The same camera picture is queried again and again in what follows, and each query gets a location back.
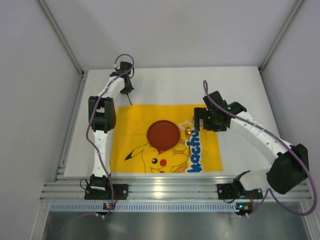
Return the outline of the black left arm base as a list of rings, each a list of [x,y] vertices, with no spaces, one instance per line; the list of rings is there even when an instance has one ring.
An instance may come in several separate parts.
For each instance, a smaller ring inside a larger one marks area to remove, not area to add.
[[[129,193],[128,184],[113,184],[113,199],[114,200],[126,200]],[[110,185],[107,187],[96,187],[87,185],[85,189],[85,200],[111,200],[112,190]]]

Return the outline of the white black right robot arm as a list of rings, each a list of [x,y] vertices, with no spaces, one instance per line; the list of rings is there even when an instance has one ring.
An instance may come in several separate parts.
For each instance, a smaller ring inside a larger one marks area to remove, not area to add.
[[[307,179],[308,150],[302,144],[292,145],[268,134],[247,109],[238,102],[228,104],[218,91],[203,97],[204,107],[193,110],[194,130],[238,133],[269,162],[270,168],[244,171],[233,179],[242,191],[272,189],[284,195]]]

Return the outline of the gold spoon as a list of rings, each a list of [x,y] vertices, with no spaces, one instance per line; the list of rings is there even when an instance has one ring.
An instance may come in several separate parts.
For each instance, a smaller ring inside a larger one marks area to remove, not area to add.
[[[185,136],[187,137],[188,140],[190,140],[191,136],[192,136],[192,130],[190,127],[187,127],[184,131]],[[192,155],[192,151],[191,151],[191,147],[188,146],[188,157],[190,158]]]

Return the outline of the red round plastic plate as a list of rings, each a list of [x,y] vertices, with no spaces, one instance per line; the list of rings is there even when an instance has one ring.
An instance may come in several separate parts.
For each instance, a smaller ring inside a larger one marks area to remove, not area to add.
[[[169,150],[180,140],[178,126],[169,120],[158,120],[151,124],[146,132],[150,145],[157,150]]]

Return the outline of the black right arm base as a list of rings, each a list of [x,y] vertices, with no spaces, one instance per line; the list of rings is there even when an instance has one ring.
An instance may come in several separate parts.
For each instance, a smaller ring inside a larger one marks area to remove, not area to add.
[[[216,185],[219,200],[260,200],[263,198],[261,189],[244,190],[234,183],[220,183]]]

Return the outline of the yellow Pikachu cloth placemat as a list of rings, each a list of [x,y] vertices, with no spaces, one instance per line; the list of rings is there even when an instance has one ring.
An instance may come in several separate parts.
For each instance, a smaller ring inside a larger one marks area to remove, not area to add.
[[[218,136],[213,131],[195,131],[192,116],[196,105],[121,106],[117,112],[110,168],[127,174],[201,174],[219,172],[223,164]],[[147,140],[151,124],[168,120],[180,131],[178,143],[168,150],[158,150]],[[185,129],[191,128],[190,140]],[[188,146],[191,157],[188,157]]]

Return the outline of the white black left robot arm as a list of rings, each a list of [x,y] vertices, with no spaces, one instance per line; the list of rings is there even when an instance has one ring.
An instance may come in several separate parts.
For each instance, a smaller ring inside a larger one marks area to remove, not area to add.
[[[122,61],[114,66],[105,87],[88,99],[88,127],[86,139],[94,149],[94,164],[90,184],[95,189],[103,189],[111,183],[110,159],[113,146],[114,128],[120,96],[134,88],[131,74],[134,65]]]

